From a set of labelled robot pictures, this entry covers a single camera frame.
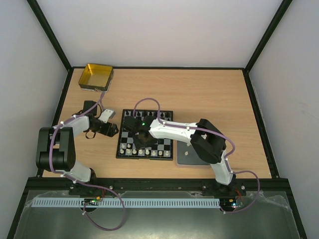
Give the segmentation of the black and white chessboard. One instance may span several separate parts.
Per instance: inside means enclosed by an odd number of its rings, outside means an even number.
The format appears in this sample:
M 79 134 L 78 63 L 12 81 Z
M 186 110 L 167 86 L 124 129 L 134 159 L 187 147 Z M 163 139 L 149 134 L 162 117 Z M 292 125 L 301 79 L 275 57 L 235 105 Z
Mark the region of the black and white chessboard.
M 122 111 L 116 158 L 172 161 L 173 140 L 171 139 L 160 138 L 150 147 L 136 149 L 133 135 L 123 128 L 125 117 L 132 115 L 132 109 L 124 109 Z

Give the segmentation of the grey tray of chess pieces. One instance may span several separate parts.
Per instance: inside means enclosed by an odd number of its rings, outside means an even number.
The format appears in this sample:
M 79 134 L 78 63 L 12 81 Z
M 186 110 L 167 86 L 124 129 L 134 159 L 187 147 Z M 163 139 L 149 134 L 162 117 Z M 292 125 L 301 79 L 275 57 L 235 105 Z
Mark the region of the grey tray of chess pieces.
M 181 167 L 208 168 L 210 164 L 199 158 L 193 146 L 189 143 L 176 142 L 176 163 Z

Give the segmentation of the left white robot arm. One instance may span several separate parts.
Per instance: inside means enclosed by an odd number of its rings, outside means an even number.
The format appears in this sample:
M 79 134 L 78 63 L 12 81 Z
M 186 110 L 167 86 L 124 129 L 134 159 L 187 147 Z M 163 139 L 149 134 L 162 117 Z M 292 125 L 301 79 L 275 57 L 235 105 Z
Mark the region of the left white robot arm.
M 98 102 L 85 101 L 83 109 L 70 119 L 41 128 L 35 160 L 37 168 L 70 178 L 74 183 L 93 182 L 95 171 L 76 159 L 75 137 L 82 132 L 113 137 L 119 132 L 117 125 L 109 122 L 114 115 L 114 110 L 104 109 Z

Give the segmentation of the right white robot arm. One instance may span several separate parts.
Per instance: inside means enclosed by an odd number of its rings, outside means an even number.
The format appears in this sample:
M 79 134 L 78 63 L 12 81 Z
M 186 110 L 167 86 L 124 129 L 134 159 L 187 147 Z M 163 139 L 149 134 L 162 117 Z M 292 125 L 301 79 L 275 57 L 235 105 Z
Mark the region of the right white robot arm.
M 235 189 L 227 161 L 235 150 L 234 143 L 223 135 L 210 121 L 201 119 L 194 123 L 181 123 L 146 116 L 143 120 L 133 116 L 124 117 L 123 129 L 133 135 L 137 149 L 151 147 L 160 139 L 170 139 L 190 144 L 198 157 L 210 164 L 223 195 Z

